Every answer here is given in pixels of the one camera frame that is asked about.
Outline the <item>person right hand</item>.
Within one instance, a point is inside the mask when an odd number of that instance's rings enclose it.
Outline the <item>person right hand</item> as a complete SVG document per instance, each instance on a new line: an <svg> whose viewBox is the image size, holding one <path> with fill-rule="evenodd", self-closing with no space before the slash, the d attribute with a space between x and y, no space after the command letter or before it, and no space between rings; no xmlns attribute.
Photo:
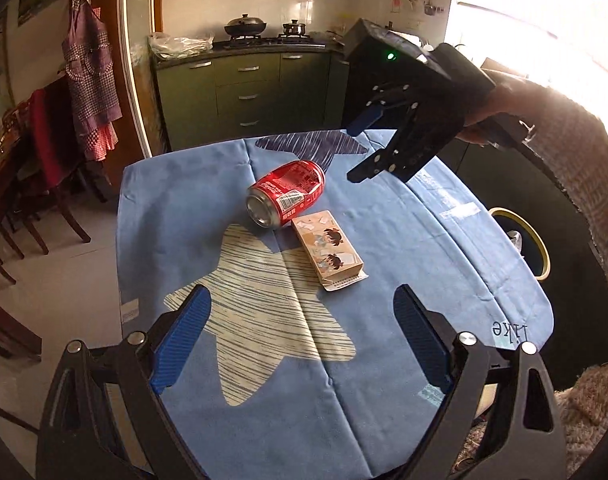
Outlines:
<svg viewBox="0 0 608 480"><path fill-rule="evenodd" d="M464 128L457 134L457 138L475 145L490 144L490 135L481 124L495 116L508 116L510 125L525 129L522 120L514 114L519 104L520 84L521 81L512 79L496 81L495 89L486 97L484 103L470 110L464 120Z"/></svg>

